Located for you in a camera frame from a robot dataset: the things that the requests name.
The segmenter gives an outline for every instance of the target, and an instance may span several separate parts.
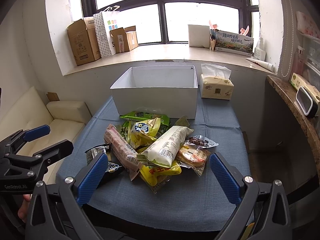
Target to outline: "open white box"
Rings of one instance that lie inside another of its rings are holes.
[[[110,91],[120,115],[131,111],[196,117],[198,82],[194,66],[129,68]]]

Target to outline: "human hand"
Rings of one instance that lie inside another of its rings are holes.
[[[31,201],[31,195],[23,195],[23,202],[18,210],[18,217],[23,221],[27,221],[28,208]]]

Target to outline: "sofa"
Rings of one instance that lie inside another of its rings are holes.
[[[31,87],[0,121],[0,141],[20,129],[49,125],[50,134],[26,143],[18,152],[19,155],[32,156],[64,139],[74,142],[90,119],[91,114],[84,102],[52,101],[45,106],[36,89]],[[46,184],[55,183],[62,162],[63,159],[48,166],[43,178]]]

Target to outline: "blue gripper pad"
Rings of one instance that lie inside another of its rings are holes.
[[[210,156],[210,168],[229,202],[239,205],[241,202],[240,187],[215,153]]]
[[[26,131],[23,140],[25,142],[31,142],[35,139],[38,139],[42,136],[48,135],[50,133],[50,127],[49,125],[42,125],[37,128],[31,129],[29,131]]]
[[[108,157],[102,154],[78,186],[76,200],[79,206],[89,202],[107,168]]]

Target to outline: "blue tablecloth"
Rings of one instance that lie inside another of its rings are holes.
[[[57,180],[74,177],[86,165],[84,152],[104,143],[107,126],[123,122],[110,98],[84,128],[73,153],[62,163]],[[221,152],[244,176],[250,174],[242,132],[230,101],[203,99],[198,95],[196,118],[189,122],[195,130],[193,135],[205,135],[219,143],[215,151]],[[220,230],[235,208],[208,164],[201,177],[191,169],[183,169],[155,195],[141,178],[131,182],[129,174],[123,172],[98,188],[89,205],[140,225],[177,231]]]

